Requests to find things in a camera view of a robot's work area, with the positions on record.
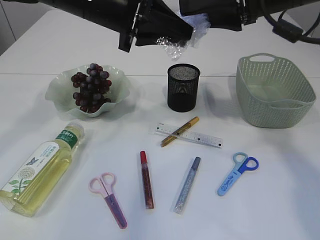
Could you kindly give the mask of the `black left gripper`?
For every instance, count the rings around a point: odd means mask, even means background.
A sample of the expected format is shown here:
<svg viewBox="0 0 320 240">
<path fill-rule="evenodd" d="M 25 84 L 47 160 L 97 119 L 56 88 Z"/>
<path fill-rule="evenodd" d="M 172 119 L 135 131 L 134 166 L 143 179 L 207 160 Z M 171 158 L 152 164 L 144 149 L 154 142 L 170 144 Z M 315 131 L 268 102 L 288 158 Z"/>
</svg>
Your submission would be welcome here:
<svg viewBox="0 0 320 240">
<path fill-rule="evenodd" d="M 136 46 L 155 45 L 159 38 L 173 43 L 187 42 L 194 28 L 176 15 L 162 0 L 118 0 L 120 12 L 119 46 L 129 53 Z"/>
</svg>

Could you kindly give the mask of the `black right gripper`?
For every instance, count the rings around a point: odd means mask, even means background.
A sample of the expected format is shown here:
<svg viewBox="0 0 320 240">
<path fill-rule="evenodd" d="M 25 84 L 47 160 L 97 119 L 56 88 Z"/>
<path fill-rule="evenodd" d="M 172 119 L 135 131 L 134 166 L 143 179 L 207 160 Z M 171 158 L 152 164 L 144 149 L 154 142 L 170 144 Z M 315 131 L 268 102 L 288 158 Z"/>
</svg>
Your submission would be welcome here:
<svg viewBox="0 0 320 240">
<path fill-rule="evenodd" d="M 235 32 L 242 25 L 256 23 L 258 19 L 258 0 L 180 0 L 182 16 L 206 14 L 211 28 Z"/>
</svg>

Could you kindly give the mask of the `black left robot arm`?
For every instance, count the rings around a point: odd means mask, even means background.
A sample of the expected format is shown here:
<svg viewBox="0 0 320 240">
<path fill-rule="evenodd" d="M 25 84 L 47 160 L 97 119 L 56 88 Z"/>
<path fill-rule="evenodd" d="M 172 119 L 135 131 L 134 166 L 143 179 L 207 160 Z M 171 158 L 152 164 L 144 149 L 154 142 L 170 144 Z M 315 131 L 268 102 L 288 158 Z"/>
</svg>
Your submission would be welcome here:
<svg viewBox="0 0 320 240">
<path fill-rule="evenodd" d="M 45 0 L 44 4 L 119 33 L 118 48 L 129 52 L 155 45 L 161 37 L 173 43 L 191 39 L 193 27 L 162 0 Z"/>
</svg>

